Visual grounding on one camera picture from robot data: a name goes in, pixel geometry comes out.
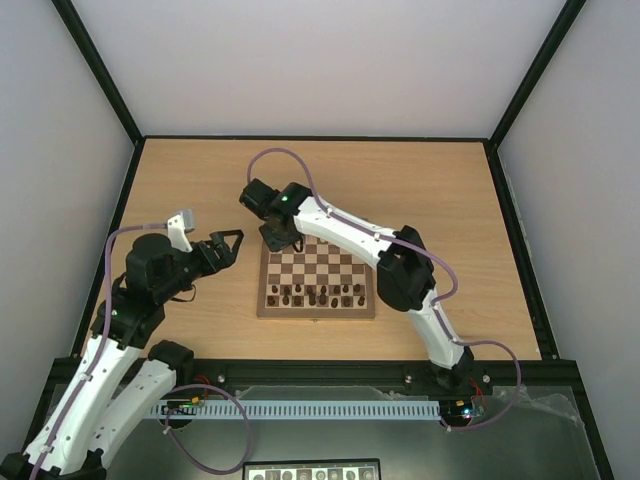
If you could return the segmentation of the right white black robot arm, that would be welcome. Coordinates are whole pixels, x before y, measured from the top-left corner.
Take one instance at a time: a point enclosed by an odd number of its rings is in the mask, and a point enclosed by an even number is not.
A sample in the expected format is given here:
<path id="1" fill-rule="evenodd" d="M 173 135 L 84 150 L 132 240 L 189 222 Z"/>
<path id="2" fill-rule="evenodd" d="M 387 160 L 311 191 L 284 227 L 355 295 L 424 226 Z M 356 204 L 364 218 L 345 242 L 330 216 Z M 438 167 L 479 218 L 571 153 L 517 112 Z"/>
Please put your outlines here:
<path id="1" fill-rule="evenodd" d="M 374 269 L 378 297 L 388 307 L 405 312 L 425 343 L 433 380 L 450 392 L 470 381 L 474 356 L 441 307 L 433 260 L 417 230 L 370 224 L 295 182 L 279 191 L 253 179 L 239 202 L 263 221 L 259 231 L 274 252 L 313 236 Z"/>

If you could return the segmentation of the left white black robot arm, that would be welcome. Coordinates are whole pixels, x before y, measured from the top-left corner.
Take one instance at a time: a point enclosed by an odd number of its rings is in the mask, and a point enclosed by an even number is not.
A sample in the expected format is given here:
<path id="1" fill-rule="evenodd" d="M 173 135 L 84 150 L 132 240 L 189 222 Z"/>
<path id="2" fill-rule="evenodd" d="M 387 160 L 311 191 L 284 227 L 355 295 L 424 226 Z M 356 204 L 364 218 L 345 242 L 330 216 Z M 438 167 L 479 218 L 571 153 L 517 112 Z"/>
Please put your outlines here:
<path id="1" fill-rule="evenodd" d="M 165 318 L 164 306 L 196 280 L 232 266 L 244 234 L 214 232 L 191 242 L 173 222 L 149 225 L 132 244 L 125 271 L 107 276 L 86 350 L 49 420 L 23 452 L 1 463 L 4 479 L 103 479 L 118 450 L 151 408 L 189 389 L 194 353 L 163 340 L 135 378 L 120 385 Z"/>

